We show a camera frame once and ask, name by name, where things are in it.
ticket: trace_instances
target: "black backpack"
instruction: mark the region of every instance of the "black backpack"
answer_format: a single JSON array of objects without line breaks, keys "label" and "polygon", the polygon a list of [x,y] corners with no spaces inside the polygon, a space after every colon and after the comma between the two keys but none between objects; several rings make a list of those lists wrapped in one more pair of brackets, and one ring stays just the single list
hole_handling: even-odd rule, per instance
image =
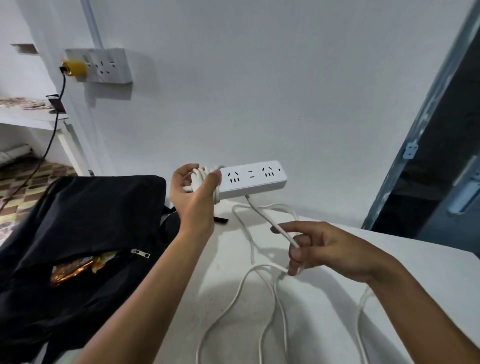
[{"label": "black backpack", "polygon": [[[83,347],[130,296],[178,232],[158,176],[62,177],[0,246],[0,363],[43,363]],[[133,254],[132,249],[149,254]],[[97,273],[56,287],[56,264],[117,251]]]}]

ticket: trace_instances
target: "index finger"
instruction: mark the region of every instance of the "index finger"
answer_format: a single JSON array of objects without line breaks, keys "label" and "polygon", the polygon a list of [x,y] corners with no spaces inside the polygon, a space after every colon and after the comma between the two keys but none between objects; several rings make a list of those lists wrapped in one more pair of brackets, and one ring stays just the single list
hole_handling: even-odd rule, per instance
[{"label": "index finger", "polygon": [[[308,234],[308,235],[322,235],[324,232],[326,232],[330,226],[328,222],[324,221],[290,221],[290,222],[283,222],[279,224],[279,226],[285,231],[285,232],[301,232],[303,234]],[[273,226],[270,228],[270,230],[278,234],[277,229],[275,229]]]},{"label": "index finger", "polygon": [[170,189],[173,189],[176,192],[184,193],[185,191],[183,190],[183,184],[185,176],[193,171],[194,168],[199,168],[199,166],[200,165],[198,163],[189,163],[178,168],[175,172],[173,172]]}]

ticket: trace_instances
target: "blue door frame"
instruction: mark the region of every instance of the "blue door frame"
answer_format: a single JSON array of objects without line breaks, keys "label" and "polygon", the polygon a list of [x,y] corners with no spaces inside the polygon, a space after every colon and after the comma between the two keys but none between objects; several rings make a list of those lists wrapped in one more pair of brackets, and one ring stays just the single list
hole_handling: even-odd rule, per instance
[{"label": "blue door frame", "polygon": [[370,211],[363,222],[362,229],[371,230],[377,220],[380,211],[385,205],[391,191],[395,187],[396,181],[400,177],[403,168],[409,159],[412,159],[414,153],[408,152],[411,146],[418,146],[423,131],[427,127],[434,111],[436,110],[442,96],[445,93],[450,81],[452,80],[457,68],[460,65],[470,43],[475,37],[480,25],[480,0],[476,1],[468,14],[460,33],[458,34],[450,52],[443,62],[435,81],[433,82],[423,105],[410,128],[402,148],[398,152],[395,160],[385,177],[382,187],[373,202]]}]

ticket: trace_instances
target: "hand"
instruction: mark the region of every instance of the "hand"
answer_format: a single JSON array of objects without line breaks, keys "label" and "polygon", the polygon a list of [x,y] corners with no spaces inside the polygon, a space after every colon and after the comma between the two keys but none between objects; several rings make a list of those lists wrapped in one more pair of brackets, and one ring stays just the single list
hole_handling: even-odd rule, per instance
[{"label": "hand", "polygon": [[305,268],[327,266],[344,277],[370,283],[384,278],[390,267],[400,263],[390,254],[327,222],[292,221],[280,224],[286,232],[300,232],[293,239],[300,248],[290,246],[288,274]]},{"label": "hand", "polygon": [[187,232],[206,242],[213,233],[213,192],[222,181],[219,170],[211,172],[200,188],[191,193],[183,190],[192,183],[191,172],[198,164],[186,164],[178,168],[170,183],[170,200],[180,216],[180,231]]}]

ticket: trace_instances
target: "power outlet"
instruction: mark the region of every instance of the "power outlet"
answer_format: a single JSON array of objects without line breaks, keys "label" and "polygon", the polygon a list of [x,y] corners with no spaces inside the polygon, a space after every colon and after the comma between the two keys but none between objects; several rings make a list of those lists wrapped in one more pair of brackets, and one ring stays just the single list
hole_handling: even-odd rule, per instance
[{"label": "power outlet", "polygon": [[221,168],[220,199],[279,190],[287,184],[287,175],[276,160]]},{"label": "power outlet", "polygon": [[87,77],[79,82],[101,82],[109,84],[128,84],[132,75],[127,62],[125,49],[66,49],[70,61],[83,61],[87,66]]}]

